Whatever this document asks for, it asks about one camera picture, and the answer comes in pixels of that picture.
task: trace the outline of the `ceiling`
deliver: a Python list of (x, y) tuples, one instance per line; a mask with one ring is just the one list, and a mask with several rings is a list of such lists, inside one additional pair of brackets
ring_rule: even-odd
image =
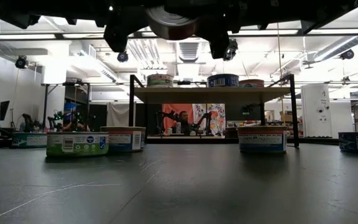
[[(299, 21), (279, 23), (279, 29), (299, 29)], [(356, 29), (358, 28), (358, 8), (345, 16), (333, 21), (323, 27), (325, 29)], [(246, 30), (256, 30), (256, 26), (243, 27)], [(277, 24), (270, 24), (267, 29), (277, 29)], [(79, 20), (76, 26), (69, 26), (61, 19), (53, 17), (41, 17), (38, 24), (21, 30), (3, 21), (0, 21), (0, 34), (39, 34), (39, 33), (75, 33), (75, 32), (102, 32), (104, 29), (96, 27), (93, 21)], [(224, 62), (214, 60), (211, 57), (209, 44), (200, 40), (198, 51), (197, 66), (178, 66), (181, 60), (178, 58), (177, 43), (163, 39), (156, 39), (158, 59), (163, 63), (164, 70), (153, 71), (176, 75), (176, 79), (181, 79), (182, 74), (192, 74), (193, 81), (206, 80), (213, 72), (216, 73), (235, 73), (241, 79), (259, 78), (267, 82), (280, 78), (280, 65), (288, 64), (282, 71), (291, 72), (296, 75), (296, 81), (340, 81), (343, 76), (350, 75), (350, 79), (358, 80), (358, 45), (353, 47), (355, 57), (351, 60), (340, 60), (331, 58), (319, 63), (312, 63), (310, 66), (303, 65), (303, 61), (309, 60), (306, 54), (319, 52), (326, 47), (332, 46), (336, 41), (344, 38), (343, 36), (307, 36), (307, 37), (238, 37), (236, 38), (239, 50), (233, 60)], [(138, 41), (142, 47), (150, 47)], [(138, 55), (133, 55), (131, 50), (127, 50), (129, 60), (125, 63), (117, 61), (117, 53), (111, 51), (104, 40), (51, 40), (51, 41), (9, 41), (1, 42), (2, 47), (14, 49), (47, 49), (47, 56), (53, 57), (59, 51), (60, 45), (70, 45), (74, 49), (80, 46), (83, 51), (89, 53), (89, 45), (96, 51), (96, 59), (102, 62), (110, 71), (117, 74), (122, 82), (129, 80), (130, 74), (143, 73), (142, 63), (136, 59)], [(67, 71), (68, 77), (84, 78), (95, 80), (96, 82), (110, 82), (103, 80), (99, 70), (93, 68), (92, 63), (86, 61), (79, 62), (78, 58), (73, 60), (71, 51), (70, 64)], [(151, 54), (146, 52), (145, 57), (153, 59)], [(32, 61), (42, 63), (45, 57), (32, 57)], [(122, 88), (98, 86), (93, 91), (122, 91)], [(348, 88), (346, 91), (358, 91), (358, 88)]]

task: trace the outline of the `workbench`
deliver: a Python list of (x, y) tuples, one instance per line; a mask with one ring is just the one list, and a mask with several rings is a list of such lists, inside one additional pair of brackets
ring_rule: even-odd
[(0, 223), (358, 223), (358, 154), (148, 144), (59, 160), (0, 149)]

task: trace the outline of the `barcode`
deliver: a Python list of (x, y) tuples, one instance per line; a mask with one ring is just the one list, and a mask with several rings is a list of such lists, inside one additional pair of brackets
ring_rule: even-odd
[(135, 144), (140, 144), (140, 135), (135, 135)]
[(218, 78), (217, 80), (214, 80), (214, 86), (222, 86), (222, 85), (223, 86), (226, 85), (224, 78)]
[(73, 150), (73, 139), (64, 139), (63, 140), (63, 150), (64, 151), (72, 151)]

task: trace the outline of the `computer monitor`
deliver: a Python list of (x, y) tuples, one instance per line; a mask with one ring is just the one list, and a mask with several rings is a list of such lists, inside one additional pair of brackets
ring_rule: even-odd
[(9, 101), (3, 101), (3, 102), (0, 102), (0, 104), (1, 104), (0, 121), (4, 121), (7, 109), (9, 108)]

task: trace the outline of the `gray table surface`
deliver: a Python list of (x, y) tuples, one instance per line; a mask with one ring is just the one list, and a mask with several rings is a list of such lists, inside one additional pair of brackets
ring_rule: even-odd
[(55, 160), (0, 149), (0, 223), (358, 223), (358, 154), (167, 144)]

